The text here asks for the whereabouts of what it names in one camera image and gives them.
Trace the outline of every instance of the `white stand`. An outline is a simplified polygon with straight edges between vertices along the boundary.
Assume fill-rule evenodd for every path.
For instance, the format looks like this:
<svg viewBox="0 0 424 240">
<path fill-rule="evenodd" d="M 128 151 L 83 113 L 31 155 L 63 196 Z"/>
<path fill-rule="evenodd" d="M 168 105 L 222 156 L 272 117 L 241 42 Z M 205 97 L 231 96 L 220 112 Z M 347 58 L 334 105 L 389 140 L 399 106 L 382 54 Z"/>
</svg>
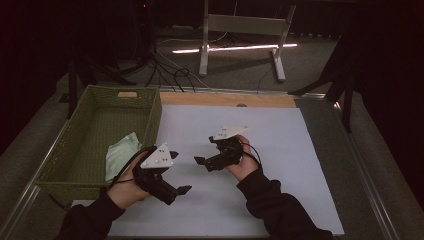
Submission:
<svg viewBox="0 0 424 240">
<path fill-rule="evenodd" d="M 272 55 L 275 63 L 278 81 L 284 82 L 286 80 L 283 64 L 281 62 L 281 50 L 283 49 L 283 45 L 286 41 L 289 32 L 293 14 L 296 9 L 295 5 L 290 6 L 289 13 L 287 14 L 286 19 L 209 14 L 208 5 L 208 0 L 205 0 L 203 19 L 203 46 L 201 49 L 199 69 L 199 74 L 201 76 L 207 75 L 209 31 L 222 31 L 280 36 L 278 47 L 272 50 Z"/>
</svg>

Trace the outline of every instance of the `basket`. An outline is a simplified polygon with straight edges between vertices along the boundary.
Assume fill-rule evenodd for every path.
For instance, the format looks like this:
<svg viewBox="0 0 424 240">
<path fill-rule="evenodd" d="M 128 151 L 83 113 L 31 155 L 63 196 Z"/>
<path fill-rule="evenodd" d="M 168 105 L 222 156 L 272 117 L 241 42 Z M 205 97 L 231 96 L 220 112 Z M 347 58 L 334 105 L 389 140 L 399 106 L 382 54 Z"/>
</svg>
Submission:
<svg viewBox="0 0 424 240">
<path fill-rule="evenodd" d="M 35 184 L 59 199 L 97 199 L 100 188 L 107 185 L 109 145 L 132 132 L 143 147 L 154 145 L 161 114 L 158 89 L 89 85 Z"/>
</svg>

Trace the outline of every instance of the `hand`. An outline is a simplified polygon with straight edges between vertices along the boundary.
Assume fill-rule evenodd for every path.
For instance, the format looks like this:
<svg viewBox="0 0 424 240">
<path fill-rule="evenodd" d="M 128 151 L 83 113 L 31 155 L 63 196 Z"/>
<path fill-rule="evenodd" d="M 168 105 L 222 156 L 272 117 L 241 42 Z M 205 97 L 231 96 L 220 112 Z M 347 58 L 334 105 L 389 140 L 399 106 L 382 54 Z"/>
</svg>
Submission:
<svg viewBox="0 0 424 240">
<path fill-rule="evenodd" d="M 236 137 L 243 144 L 243 151 L 251 154 L 250 146 L 246 145 L 249 144 L 249 140 L 241 135 L 237 135 Z M 227 170 L 230 171 L 239 182 L 256 169 L 258 169 L 258 163 L 247 154 L 243 154 L 239 164 L 233 164 L 227 167 Z"/>
<path fill-rule="evenodd" d="M 147 151 L 142 152 L 138 155 L 129 165 L 128 169 L 122 173 L 118 181 L 125 181 L 134 179 L 132 170 L 135 165 L 147 154 Z M 146 197 L 150 196 L 148 192 L 143 191 L 138 187 L 134 181 L 116 183 L 112 186 L 111 189 L 107 192 L 110 199 L 121 209 L 126 209 L 134 203 L 144 200 Z"/>
</svg>

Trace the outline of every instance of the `fluorescent light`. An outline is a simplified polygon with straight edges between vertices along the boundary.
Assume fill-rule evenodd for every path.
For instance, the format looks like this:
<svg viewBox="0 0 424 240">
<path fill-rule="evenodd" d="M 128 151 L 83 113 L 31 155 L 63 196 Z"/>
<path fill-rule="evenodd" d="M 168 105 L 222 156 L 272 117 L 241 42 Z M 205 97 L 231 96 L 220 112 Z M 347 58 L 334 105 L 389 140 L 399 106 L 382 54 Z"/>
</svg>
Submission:
<svg viewBox="0 0 424 240">
<path fill-rule="evenodd" d="M 284 44 L 283 47 L 296 47 L 297 44 Z M 247 47 L 226 47 L 226 48 L 209 48 L 209 52 L 217 51 L 234 51 L 234 50 L 249 50 L 249 49 L 262 49 L 262 48 L 278 48 L 278 45 L 258 45 L 258 46 L 247 46 Z M 196 53 L 199 49 L 188 49 L 188 50 L 175 50 L 173 53 Z"/>
</svg>

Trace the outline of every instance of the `white paper sheet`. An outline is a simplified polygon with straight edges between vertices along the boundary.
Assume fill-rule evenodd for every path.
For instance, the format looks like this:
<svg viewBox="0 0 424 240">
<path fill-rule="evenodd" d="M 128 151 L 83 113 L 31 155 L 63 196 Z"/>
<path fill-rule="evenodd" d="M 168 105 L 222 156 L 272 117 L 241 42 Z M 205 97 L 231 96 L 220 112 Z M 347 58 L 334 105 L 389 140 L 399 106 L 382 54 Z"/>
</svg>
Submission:
<svg viewBox="0 0 424 240">
<path fill-rule="evenodd" d="M 247 125 L 243 135 L 259 152 L 264 173 L 294 195 L 318 228 L 344 234 L 302 114 L 297 108 L 164 105 L 157 145 L 179 156 L 163 174 L 174 187 L 192 185 L 170 206 L 155 198 L 135 204 L 113 223 L 111 236 L 266 237 L 245 207 L 237 180 L 225 169 L 208 172 L 194 156 L 218 154 L 209 142 L 223 125 Z"/>
</svg>

